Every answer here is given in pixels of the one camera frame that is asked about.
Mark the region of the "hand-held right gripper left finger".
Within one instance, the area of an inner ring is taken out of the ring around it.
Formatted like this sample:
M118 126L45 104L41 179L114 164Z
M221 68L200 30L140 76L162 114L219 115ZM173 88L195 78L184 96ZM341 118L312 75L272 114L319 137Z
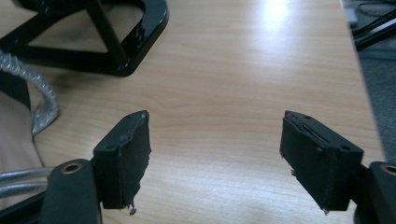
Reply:
M122 118L93 150L92 167L105 209L129 208L149 165L149 112Z

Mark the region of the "black metal stand base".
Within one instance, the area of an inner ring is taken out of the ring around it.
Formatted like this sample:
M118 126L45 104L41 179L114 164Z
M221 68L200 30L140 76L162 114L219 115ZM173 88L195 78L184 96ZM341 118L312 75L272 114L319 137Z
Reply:
M131 75L164 30L169 19L165 0L12 0L17 7L32 10L33 18L0 38L0 50L27 63L106 74ZM119 40L104 6L132 4L142 9L137 25ZM30 42L60 20L80 11L88 13L107 51L33 47Z

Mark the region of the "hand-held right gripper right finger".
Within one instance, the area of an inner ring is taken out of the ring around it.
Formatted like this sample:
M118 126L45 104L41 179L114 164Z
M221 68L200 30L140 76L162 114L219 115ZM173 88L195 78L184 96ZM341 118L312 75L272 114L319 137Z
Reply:
M319 208L347 210L349 180L360 169L362 149L318 120L287 111L279 153Z

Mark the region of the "beige cloth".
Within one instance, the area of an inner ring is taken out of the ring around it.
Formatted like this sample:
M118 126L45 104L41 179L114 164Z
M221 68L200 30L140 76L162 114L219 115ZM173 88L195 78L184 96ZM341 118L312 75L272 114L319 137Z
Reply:
M30 110L0 91L0 173L40 167Z

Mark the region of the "black stand legs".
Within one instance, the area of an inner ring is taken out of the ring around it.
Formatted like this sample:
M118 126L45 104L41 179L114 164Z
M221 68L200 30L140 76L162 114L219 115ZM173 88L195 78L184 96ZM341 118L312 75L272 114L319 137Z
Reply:
M357 51L396 35L396 9L352 32Z

